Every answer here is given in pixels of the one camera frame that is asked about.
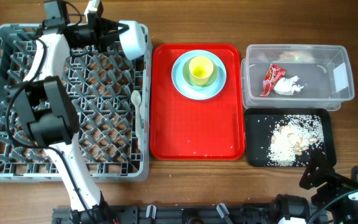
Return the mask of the white plastic spoon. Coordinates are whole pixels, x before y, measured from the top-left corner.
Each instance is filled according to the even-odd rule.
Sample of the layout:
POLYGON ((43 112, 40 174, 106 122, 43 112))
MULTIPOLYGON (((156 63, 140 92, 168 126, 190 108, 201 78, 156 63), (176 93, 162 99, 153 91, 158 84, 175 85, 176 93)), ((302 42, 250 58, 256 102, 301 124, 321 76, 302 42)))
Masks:
POLYGON ((131 102, 134 105, 135 109, 135 135, 137 137, 137 146, 141 150, 141 115, 140 115, 140 106, 141 106, 141 95, 137 90, 134 90, 131 94, 131 102))

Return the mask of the light blue bowl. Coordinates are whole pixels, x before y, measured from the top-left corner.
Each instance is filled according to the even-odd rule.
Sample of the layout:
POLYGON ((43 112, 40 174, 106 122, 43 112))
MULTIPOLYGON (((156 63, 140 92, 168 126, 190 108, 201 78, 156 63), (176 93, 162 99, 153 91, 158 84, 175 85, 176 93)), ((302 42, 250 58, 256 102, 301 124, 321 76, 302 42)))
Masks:
POLYGON ((119 41, 125 56, 134 60, 143 56, 146 51, 145 34, 137 21, 119 21, 120 24, 128 25, 129 29, 119 35, 119 41))

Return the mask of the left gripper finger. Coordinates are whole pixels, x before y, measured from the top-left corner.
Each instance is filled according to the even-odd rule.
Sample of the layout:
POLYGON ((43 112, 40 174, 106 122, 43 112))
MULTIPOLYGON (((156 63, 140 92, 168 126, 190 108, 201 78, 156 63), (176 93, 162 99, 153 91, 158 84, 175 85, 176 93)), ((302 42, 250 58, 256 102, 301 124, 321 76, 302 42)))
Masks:
POLYGON ((101 27, 104 33, 123 33, 129 29, 127 24, 111 21, 109 19, 101 19, 101 27))
POLYGON ((101 33, 99 36, 99 51, 105 52, 108 50, 108 47, 113 44, 115 41, 119 40, 119 36, 123 34, 125 31, 116 30, 110 33, 101 33))

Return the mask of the red strawberry snack wrapper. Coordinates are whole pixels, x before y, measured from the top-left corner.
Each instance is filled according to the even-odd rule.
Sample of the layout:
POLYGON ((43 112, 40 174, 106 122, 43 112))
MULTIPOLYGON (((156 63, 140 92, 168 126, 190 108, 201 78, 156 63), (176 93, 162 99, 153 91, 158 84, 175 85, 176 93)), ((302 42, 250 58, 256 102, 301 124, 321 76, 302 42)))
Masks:
POLYGON ((284 77, 286 70, 278 65, 270 64, 267 74, 262 82, 263 90, 260 94, 261 97, 266 97, 273 90, 277 82, 284 77))

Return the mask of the green bowl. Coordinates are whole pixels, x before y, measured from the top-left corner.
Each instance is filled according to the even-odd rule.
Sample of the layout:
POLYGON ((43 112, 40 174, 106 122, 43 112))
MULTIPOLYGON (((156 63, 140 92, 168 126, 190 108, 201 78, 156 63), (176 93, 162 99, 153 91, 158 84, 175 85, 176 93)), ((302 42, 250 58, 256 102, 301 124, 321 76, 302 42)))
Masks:
POLYGON ((209 78, 208 82, 205 84, 205 85, 202 85, 202 86, 198 86, 198 85, 195 85, 192 80, 191 80, 191 74, 190 74, 190 71, 189 71, 189 63, 190 63, 190 60, 192 58, 189 58, 184 66, 183 66, 183 78, 185 79, 185 81, 190 85, 190 86, 194 86, 196 88, 207 88, 209 86, 211 86, 217 79, 218 79, 218 76, 219 76, 219 68, 217 65, 215 65, 215 63, 213 62, 214 64, 214 71, 211 75, 211 77, 209 78))

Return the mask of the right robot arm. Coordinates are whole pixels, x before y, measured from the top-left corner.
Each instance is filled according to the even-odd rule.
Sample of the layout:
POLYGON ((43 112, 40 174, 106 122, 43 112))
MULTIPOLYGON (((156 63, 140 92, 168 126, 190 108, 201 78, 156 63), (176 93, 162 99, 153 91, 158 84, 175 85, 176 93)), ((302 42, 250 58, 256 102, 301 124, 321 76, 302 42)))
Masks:
POLYGON ((278 195, 270 204, 270 223, 324 223, 323 212, 330 212, 328 223, 358 223, 358 166, 351 176, 336 173, 326 156, 314 150, 299 186, 317 188, 311 201, 293 195, 278 195))

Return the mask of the light blue plate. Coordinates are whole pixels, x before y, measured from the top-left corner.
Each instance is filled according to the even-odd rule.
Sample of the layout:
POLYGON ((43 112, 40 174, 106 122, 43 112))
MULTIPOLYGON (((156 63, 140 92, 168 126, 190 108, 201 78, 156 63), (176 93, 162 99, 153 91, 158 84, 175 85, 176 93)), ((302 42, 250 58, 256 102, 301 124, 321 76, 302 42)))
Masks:
POLYGON ((172 82, 174 87, 183 96, 192 100, 207 100, 216 96, 225 86, 227 79, 226 68, 221 59, 215 54, 205 50, 191 50, 179 56, 172 67, 172 82), (207 88, 190 86, 183 78, 183 66, 185 62, 195 56, 210 58, 219 68, 218 79, 207 88))

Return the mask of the yellow plastic cup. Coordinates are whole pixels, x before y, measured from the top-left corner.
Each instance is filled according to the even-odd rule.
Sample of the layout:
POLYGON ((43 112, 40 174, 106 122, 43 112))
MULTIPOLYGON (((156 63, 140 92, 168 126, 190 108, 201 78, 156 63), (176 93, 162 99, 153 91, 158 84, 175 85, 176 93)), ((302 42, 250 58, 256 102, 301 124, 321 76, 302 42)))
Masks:
POLYGON ((190 60, 189 71, 195 85, 205 85, 214 71, 212 60, 205 56, 196 56, 190 60))

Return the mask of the white tissue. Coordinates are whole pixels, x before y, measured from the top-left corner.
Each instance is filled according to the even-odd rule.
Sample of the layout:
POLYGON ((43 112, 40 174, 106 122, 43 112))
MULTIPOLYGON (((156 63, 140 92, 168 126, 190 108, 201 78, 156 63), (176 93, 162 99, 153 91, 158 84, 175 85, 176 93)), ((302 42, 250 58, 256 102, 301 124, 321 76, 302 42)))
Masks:
POLYGON ((297 84, 299 79, 298 76, 281 78, 275 84, 273 90, 280 95, 292 96, 294 92, 300 92, 304 88, 304 86, 297 84))

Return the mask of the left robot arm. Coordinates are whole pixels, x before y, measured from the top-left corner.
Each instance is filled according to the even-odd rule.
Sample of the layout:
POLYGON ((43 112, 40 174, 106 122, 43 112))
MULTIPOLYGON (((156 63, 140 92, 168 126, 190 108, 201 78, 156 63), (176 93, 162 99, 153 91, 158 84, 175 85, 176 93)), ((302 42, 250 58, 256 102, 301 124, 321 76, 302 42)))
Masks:
POLYGON ((99 53, 118 40, 129 26, 104 19, 101 1, 89 1, 86 23, 70 23, 68 1, 46 1, 46 20, 34 35, 36 53, 24 81, 11 86, 8 110, 15 110, 31 143, 9 139, 15 146, 42 149, 57 168, 69 194, 73 223, 119 223, 91 178, 79 145, 80 120, 62 83, 63 67, 72 49, 93 45, 99 53))

